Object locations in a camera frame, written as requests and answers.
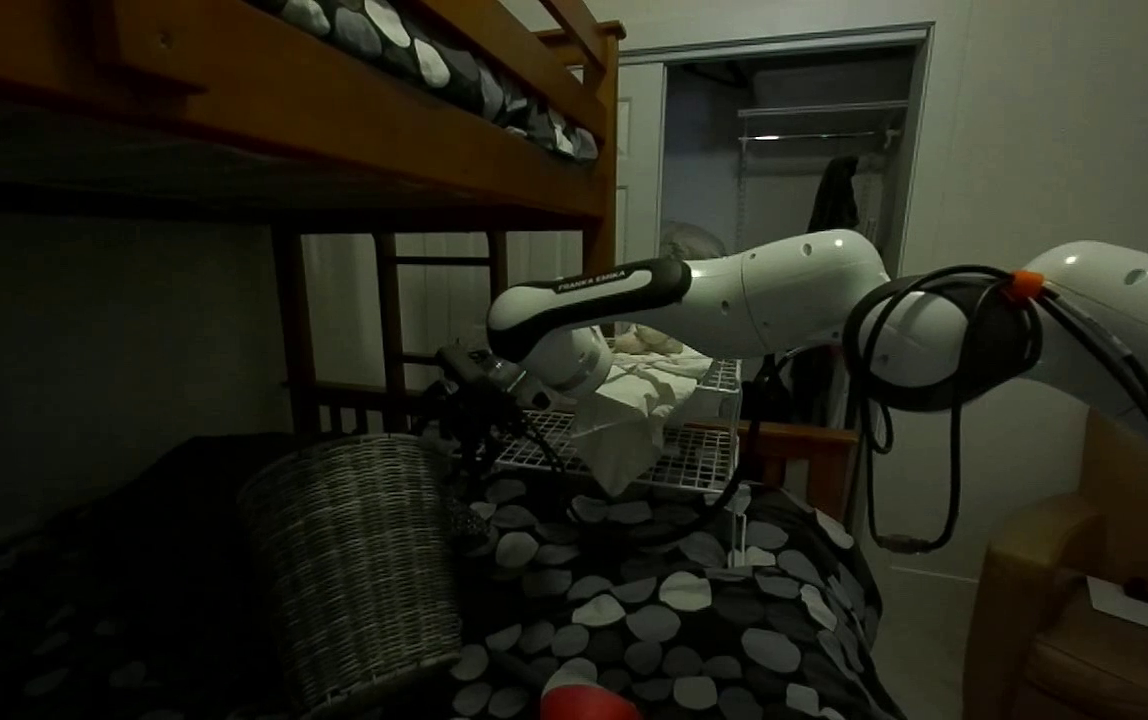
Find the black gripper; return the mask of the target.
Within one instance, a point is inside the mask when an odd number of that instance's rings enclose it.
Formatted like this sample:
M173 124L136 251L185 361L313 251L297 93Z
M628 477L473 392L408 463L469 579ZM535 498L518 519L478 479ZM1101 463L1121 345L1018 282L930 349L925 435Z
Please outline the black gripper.
M514 422L518 411L547 411L550 397L523 368L488 349L445 345L435 351L446 397L475 418Z

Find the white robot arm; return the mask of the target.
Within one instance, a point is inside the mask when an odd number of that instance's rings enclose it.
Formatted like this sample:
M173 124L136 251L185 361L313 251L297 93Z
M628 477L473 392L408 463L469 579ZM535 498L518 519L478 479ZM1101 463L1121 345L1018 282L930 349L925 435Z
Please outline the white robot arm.
M488 349L538 389L606 381L613 320L705 356L767 356L830 340L851 389L898 411L959 407L1034 381L1148 435L1148 251L1066 242L1023 268L883 268L851 229L767 242L708 262L632 262L503 287Z

